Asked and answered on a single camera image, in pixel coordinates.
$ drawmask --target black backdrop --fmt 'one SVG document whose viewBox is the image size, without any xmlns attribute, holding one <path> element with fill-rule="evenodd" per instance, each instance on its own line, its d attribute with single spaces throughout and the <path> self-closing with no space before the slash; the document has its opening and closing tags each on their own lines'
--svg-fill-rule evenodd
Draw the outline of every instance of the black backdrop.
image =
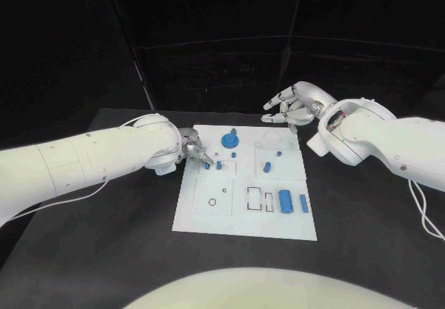
<svg viewBox="0 0 445 309">
<path fill-rule="evenodd" d="M 306 80 L 337 99 L 428 114 L 417 107 L 445 72 L 440 2 L 116 3 L 159 109 L 260 113 Z"/>
</svg>

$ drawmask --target robotic hand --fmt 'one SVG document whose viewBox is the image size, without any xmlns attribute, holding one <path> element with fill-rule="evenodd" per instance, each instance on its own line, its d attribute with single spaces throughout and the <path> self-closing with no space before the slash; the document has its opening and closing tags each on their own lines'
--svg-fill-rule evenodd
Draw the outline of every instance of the robotic hand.
<svg viewBox="0 0 445 309">
<path fill-rule="evenodd" d="M 309 82 L 299 82 L 264 105 L 280 105 L 276 115 L 264 122 L 297 127 L 320 119 L 319 133 L 309 146 L 317 155 L 329 152 L 337 159 L 358 165 L 369 155 L 376 156 L 389 170 L 407 179 L 445 191 L 445 123 L 424 118 L 398 119 L 373 100 L 337 101 Z"/>
<path fill-rule="evenodd" d="M 0 151 L 0 226 L 29 206 L 143 167 L 157 175 L 173 172 L 189 156 L 214 163 L 196 130 L 178 129 L 159 114 L 113 129 Z"/>
</svg>

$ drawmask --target white board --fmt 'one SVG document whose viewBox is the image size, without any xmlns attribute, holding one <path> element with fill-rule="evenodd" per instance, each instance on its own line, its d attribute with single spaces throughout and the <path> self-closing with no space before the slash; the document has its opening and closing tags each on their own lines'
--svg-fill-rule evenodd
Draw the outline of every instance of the white board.
<svg viewBox="0 0 445 309">
<path fill-rule="evenodd" d="M 228 149 L 221 139 L 232 128 L 240 144 Z M 195 129 L 215 164 L 205 169 L 199 160 L 188 159 L 173 231 L 317 240 L 297 135 L 286 127 L 196 125 Z M 268 173 L 264 172 L 265 162 L 271 162 Z M 290 190 L 291 214 L 280 211 L 281 190 Z M 303 211 L 301 194 L 309 213 Z"/>
</svg>

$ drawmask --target black table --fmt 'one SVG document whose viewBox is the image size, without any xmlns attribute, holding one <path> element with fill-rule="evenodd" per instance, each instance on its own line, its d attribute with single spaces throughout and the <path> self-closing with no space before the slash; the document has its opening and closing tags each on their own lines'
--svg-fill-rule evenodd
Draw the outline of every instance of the black table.
<svg viewBox="0 0 445 309">
<path fill-rule="evenodd" d="M 146 113 L 103 109 L 90 130 Z M 270 125 L 260 115 L 160 113 L 179 127 Z M 319 241 L 172 232 L 183 164 L 165 176 L 143 169 L 94 197 L 35 215 L 0 273 L 0 307 L 119 308 L 206 270 L 271 267 L 342 279 L 421 308 L 444 308 L 445 246 L 422 229 L 408 181 L 375 158 L 358 167 L 330 154 L 320 158 L 306 146 L 316 124 L 299 130 Z M 425 194 L 445 230 L 445 194 Z"/>
</svg>

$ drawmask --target white rounded surface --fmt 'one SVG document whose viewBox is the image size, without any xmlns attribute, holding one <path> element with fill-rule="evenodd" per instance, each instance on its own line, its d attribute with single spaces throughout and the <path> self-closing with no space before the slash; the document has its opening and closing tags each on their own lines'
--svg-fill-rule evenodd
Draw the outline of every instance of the white rounded surface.
<svg viewBox="0 0 445 309">
<path fill-rule="evenodd" d="M 267 134 L 264 135 L 264 141 L 270 144 L 270 145 L 277 145 L 281 143 L 281 135 L 278 132 L 270 131 L 267 132 Z"/>
<path fill-rule="evenodd" d="M 229 268 L 189 276 L 139 298 L 127 309 L 412 309 L 340 280 L 271 268 Z"/>
</svg>

